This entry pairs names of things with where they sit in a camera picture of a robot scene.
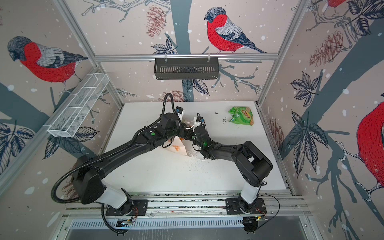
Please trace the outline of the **printed paper bag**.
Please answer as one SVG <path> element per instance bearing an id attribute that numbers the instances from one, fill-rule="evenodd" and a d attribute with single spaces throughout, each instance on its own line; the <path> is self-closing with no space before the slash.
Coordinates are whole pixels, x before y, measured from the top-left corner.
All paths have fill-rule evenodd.
<path id="1" fill-rule="evenodd" d="M 203 121 L 204 120 L 199 122 L 197 121 L 197 117 L 194 117 L 193 121 L 183 121 L 183 123 L 186 124 L 186 130 L 194 130 L 196 127 L 201 126 L 203 124 Z M 186 140 L 185 138 L 181 137 L 174 137 L 173 139 L 168 140 L 166 142 L 166 146 L 168 144 L 171 144 L 169 147 L 167 147 L 167 150 L 170 152 L 187 156 L 191 159 L 199 161 L 205 160 L 204 156 L 194 149 L 192 141 Z"/>

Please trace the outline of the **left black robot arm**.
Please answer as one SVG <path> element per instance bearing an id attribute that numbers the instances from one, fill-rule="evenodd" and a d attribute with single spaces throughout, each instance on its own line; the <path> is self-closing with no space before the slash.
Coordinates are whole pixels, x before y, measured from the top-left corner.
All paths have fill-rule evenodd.
<path id="1" fill-rule="evenodd" d="M 127 143 L 106 152 L 93 160 L 82 156 L 77 160 L 72 175 L 72 184 L 83 205 L 99 203 L 120 211 L 121 215 L 131 213 L 133 200 L 124 189 L 115 189 L 103 183 L 103 179 L 133 158 L 158 147 L 167 147 L 174 138 L 189 138 L 193 133 L 174 113 L 162 114 L 157 121 L 138 130 Z"/>

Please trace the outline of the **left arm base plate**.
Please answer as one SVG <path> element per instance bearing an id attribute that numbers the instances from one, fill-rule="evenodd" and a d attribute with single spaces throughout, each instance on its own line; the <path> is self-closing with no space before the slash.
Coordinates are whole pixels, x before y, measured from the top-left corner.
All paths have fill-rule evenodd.
<path id="1" fill-rule="evenodd" d="M 128 200 L 119 209 L 107 206 L 106 216 L 108 217 L 125 217 L 125 216 L 145 216 L 148 200 Z"/>

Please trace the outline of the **green snack packet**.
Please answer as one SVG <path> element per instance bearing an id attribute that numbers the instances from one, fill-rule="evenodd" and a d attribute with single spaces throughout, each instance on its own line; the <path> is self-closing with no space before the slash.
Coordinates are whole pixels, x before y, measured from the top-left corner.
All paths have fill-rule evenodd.
<path id="1" fill-rule="evenodd" d="M 232 107 L 229 110 L 229 114 L 232 116 L 231 123 L 247 126 L 253 126 L 254 124 L 253 113 L 250 107 Z"/>

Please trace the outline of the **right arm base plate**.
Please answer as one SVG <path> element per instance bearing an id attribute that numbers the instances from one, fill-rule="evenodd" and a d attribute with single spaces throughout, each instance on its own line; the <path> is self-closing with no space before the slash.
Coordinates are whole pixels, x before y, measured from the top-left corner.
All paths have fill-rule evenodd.
<path id="1" fill-rule="evenodd" d="M 262 198 L 257 198 L 251 204 L 245 202 L 242 198 L 225 199 L 225 207 L 228 215 L 266 215 L 266 205 Z"/>

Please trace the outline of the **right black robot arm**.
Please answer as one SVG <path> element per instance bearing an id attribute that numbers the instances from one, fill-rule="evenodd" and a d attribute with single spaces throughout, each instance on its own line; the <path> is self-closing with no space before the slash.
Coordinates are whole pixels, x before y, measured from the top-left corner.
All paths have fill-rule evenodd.
<path id="1" fill-rule="evenodd" d="M 213 141 L 204 126 L 184 127 L 179 137 L 192 142 L 195 152 L 206 160 L 224 160 L 235 164 L 245 185 L 233 208 L 234 212 L 250 214 L 257 209 L 264 179 L 273 169 L 272 162 L 250 141 L 241 145 L 224 145 Z"/>

